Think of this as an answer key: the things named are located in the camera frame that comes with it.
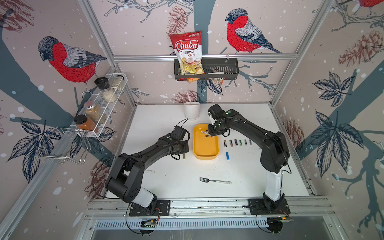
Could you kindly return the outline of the yellow plastic storage tray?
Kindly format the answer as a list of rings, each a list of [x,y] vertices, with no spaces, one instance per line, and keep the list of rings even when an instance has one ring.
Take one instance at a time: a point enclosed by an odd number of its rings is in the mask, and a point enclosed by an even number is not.
[[[201,131],[208,131],[208,125],[199,124],[194,127],[193,153],[199,160],[213,160],[220,153],[219,137],[210,137]]]

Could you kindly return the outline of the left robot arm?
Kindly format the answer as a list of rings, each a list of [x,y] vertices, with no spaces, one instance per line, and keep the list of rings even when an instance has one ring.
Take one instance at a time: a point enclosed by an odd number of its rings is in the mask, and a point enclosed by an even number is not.
[[[163,157],[170,155],[180,160],[182,154],[189,152],[190,133],[175,126],[173,131],[160,137],[150,147],[135,154],[119,155],[112,163],[105,188],[125,203],[134,203],[152,215],[160,213],[157,196],[142,187],[145,170]]]

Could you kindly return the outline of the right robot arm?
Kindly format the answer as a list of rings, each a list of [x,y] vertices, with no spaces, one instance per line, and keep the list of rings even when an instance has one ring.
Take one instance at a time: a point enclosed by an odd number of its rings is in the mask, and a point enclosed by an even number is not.
[[[285,200],[283,184],[283,168],[288,165],[290,152],[285,135],[271,132],[244,118],[239,112],[230,109],[224,111],[218,104],[208,109],[211,124],[208,125],[211,137],[224,135],[235,130],[262,150],[260,162],[267,170],[266,189],[263,194],[264,209],[274,211]]]

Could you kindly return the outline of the white cup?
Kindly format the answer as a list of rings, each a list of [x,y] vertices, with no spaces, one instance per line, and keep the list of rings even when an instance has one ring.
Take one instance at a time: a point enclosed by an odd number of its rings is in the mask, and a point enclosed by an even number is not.
[[[198,119],[200,116],[200,106],[201,104],[199,102],[184,103],[185,117],[190,121]]]

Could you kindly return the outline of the silver fork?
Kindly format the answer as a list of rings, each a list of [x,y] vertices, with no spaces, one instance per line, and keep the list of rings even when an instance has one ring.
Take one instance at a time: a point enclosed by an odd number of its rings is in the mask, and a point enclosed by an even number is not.
[[[231,185],[232,184],[231,181],[210,180],[208,178],[200,178],[200,181],[203,182],[203,183],[213,182],[213,183],[220,183],[220,184],[227,184],[227,185]]]

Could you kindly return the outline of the red cassava chips bag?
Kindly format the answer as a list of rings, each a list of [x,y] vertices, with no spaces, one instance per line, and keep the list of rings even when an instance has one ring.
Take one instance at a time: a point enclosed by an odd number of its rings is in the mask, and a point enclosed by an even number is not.
[[[202,75],[202,32],[172,34],[170,39],[179,61],[180,75]]]

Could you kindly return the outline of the silver lid spice jar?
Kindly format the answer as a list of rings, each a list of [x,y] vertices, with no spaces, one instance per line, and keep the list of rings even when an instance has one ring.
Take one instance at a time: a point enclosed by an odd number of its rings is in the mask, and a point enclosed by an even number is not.
[[[93,101],[88,101],[84,104],[86,114],[96,125],[104,124],[107,117],[104,113],[104,109]]]

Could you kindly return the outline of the pale lid spice jar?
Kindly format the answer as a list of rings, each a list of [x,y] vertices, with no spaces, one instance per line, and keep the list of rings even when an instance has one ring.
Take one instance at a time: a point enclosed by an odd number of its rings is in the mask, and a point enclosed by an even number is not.
[[[112,81],[112,88],[115,91],[121,91],[124,88],[125,80],[122,75],[117,75]]]

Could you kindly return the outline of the orange spice jar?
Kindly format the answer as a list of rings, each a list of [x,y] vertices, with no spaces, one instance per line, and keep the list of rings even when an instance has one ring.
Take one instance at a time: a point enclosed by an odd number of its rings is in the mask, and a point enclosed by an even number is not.
[[[74,122],[81,130],[93,131],[96,128],[96,124],[86,115],[77,115],[74,118]]]

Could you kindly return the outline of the black lid spice jar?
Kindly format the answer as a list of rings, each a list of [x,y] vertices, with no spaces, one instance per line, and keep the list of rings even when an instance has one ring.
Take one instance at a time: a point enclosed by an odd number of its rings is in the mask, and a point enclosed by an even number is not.
[[[95,84],[101,90],[105,102],[114,103],[118,99],[115,90],[110,87],[108,78],[97,78],[95,79]]]

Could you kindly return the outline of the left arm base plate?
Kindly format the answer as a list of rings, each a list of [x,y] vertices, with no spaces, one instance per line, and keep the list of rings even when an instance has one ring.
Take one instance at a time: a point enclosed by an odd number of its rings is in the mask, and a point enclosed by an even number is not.
[[[136,203],[132,203],[129,210],[129,216],[130,217],[169,216],[170,206],[171,206],[170,200],[156,200],[150,203],[150,205],[147,208],[144,208],[141,205],[138,205]]]

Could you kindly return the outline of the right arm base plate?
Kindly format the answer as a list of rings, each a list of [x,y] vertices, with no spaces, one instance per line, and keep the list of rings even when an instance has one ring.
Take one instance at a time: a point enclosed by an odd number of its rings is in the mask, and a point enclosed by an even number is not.
[[[269,199],[248,199],[248,206],[251,215],[290,215],[291,210],[285,198],[278,201],[270,201]]]

